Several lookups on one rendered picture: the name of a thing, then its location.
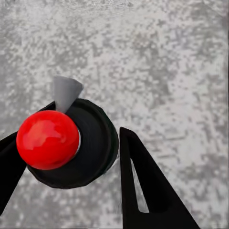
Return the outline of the insectifuge atomizer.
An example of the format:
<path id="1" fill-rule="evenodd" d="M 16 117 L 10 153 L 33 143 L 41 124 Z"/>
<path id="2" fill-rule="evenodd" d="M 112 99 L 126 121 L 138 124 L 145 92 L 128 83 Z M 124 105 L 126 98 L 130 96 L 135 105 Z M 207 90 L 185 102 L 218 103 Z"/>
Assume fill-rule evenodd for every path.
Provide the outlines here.
<path id="1" fill-rule="evenodd" d="M 52 84 L 55 101 L 23 122 L 17 149 L 38 181 L 52 188 L 85 187 L 118 161 L 119 134 L 101 107 L 78 98 L 81 82 L 55 75 Z"/>

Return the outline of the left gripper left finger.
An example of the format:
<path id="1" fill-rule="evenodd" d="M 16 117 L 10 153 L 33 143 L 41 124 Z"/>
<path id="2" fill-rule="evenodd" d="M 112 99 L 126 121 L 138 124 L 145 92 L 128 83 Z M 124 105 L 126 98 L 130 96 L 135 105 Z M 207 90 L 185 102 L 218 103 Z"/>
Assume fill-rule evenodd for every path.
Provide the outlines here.
<path id="1" fill-rule="evenodd" d="M 17 149 L 17 134 L 0 140 L 0 217 L 27 167 Z"/>

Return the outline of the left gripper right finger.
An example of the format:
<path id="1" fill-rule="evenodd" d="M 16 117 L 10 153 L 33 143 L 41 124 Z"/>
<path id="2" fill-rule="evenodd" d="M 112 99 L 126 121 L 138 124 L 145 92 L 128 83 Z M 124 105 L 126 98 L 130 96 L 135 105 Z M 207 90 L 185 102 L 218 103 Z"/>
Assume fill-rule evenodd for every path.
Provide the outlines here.
<path id="1" fill-rule="evenodd" d="M 123 229 L 200 229 L 134 131 L 120 127 Z M 131 159 L 149 209 L 138 210 Z"/>

